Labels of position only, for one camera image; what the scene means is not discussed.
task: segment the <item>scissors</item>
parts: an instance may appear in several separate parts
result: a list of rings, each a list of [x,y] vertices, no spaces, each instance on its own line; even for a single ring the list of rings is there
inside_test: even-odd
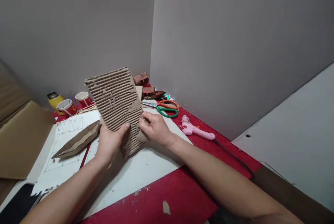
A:
[[[171,102],[172,104],[174,104],[176,106],[175,107],[171,107],[167,104],[163,104],[163,102]],[[146,105],[146,106],[149,106],[149,107],[154,107],[158,110],[158,112],[166,117],[166,118],[175,118],[177,115],[178,115],[178,104],[176,104],[174,101],[172,100],[163,100],[163,101],[159,101],[159,103],[152,103],[152,102],[142,102],[143,105]],[[167,115],[167,114],[164,114],[162,111],[173,111],[175,112],[174,115]]]

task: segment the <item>black cable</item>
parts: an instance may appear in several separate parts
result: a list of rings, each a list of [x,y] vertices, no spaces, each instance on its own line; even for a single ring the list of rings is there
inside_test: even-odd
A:
[[[233,158],[235,158],[244,168],[246,168],[248,170],[248,172],[251,174],[251,178],[250,180],[253,180],[254,178],[254,173],[253,171],[245,164],[243,163],[241,160],[239,160],[237,157],[235,157],[232,153],[230,153],[230,151],[228,151],[225,147],[223,147],[216,139],[213,140],[213,142],[215,142],[220,148],[222,148],[223,150],[225,150],[226,152],[228,152]]]

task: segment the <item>paper cup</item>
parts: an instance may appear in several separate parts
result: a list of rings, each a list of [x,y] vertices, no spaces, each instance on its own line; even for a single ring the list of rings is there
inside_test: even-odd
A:
[[[78,93],[75,98],[80,102],[80,104],[82,105],[82,108],[90,106],[91,101],[90,101],[90,97],[88,95],[88,92],[81,92]]]
[[[77,109],[73,105],[73,100],[71,100],[71,102],[70,102],[69,99],[66,99],[66,100],[60,102],[57,105],[57,109],[59,111],[62,111],[63,113],[65,113],[69,117],[78,113]]]

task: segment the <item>white wall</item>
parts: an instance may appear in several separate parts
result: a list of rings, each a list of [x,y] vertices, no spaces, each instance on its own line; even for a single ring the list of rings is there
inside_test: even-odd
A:
[[[154,0],[0,0],[0,58],[46,106],[84,79],[150,70]]]
[[[151,82],[233,140],[334,61],[333,0],[155,0]]]
[[[333,123],[334,64],[232,143],[334,211]]]

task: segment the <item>pink glue gun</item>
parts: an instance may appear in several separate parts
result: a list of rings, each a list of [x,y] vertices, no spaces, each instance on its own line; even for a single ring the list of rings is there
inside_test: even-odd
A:
[[[213,134],[213,133],[207,133],[207,132],[204,132],[200,129],[198,129],[197,127],[193,126],[190,121],[189,121],[189,118],[186,116],[186,115],[183,115],[182,116],[182,119],[181,119],[181,122],[182,122],[182,132],[185,134],[185,135],[192,135],[193,133],[204,138],[204,139],[207,139],[207,140],[214,140],[216,138],[216,136]]]

